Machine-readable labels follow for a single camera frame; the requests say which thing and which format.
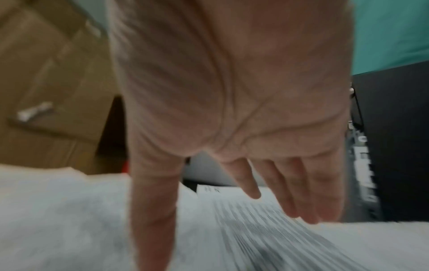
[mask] human hand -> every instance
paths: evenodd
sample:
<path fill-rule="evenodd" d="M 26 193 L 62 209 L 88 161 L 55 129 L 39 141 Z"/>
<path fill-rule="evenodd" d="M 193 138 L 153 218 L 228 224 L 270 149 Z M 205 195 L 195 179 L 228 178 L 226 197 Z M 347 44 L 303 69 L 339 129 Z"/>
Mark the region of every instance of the human hand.
<path fill-rule="evenodd" d="M 345 0 L 112 0 L 110 12 L 141 270 L 165 270 L 184 159 L 201 150 L 250 197 L 260 192 L 248 160 L 288 216 L 338 219 L 353 32 Z"/>

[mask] black object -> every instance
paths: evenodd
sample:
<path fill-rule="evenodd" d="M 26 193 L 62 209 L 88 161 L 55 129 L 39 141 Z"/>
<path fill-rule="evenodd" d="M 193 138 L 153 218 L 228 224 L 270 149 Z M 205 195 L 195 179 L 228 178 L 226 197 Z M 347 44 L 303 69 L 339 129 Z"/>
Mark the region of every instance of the black object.
<path fill-rule="evenodd" d="M 429 62 L 355 75 L 353 86 L 384 218 L 429 221 Z"/>

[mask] green cloth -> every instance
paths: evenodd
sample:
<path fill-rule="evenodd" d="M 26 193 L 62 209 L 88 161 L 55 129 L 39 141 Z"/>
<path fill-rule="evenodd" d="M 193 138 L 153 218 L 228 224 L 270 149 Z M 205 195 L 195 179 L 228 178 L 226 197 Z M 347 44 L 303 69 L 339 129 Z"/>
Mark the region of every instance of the green cloth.
<path fill-rule="evenodd" d="M 353 2 L 353 74 L 429 60 L 429 0 Z"/>

